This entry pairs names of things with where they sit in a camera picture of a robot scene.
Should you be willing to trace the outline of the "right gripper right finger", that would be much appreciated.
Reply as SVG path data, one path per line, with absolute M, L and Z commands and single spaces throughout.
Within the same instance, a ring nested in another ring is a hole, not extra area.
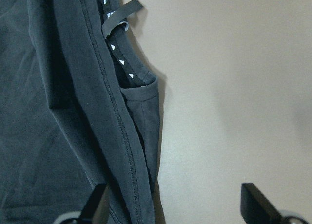
M 279 224 L 280 212 L 253 183 L 241 184 L 240 213 L 247 224 Z

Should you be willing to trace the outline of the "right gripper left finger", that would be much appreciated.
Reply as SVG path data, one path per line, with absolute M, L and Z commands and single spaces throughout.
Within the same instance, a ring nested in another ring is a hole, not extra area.
M 106 189 L 106 184 L 97 184 L 92 191 L 86 205 L 78 217 L 78 224 L 91 224 Z

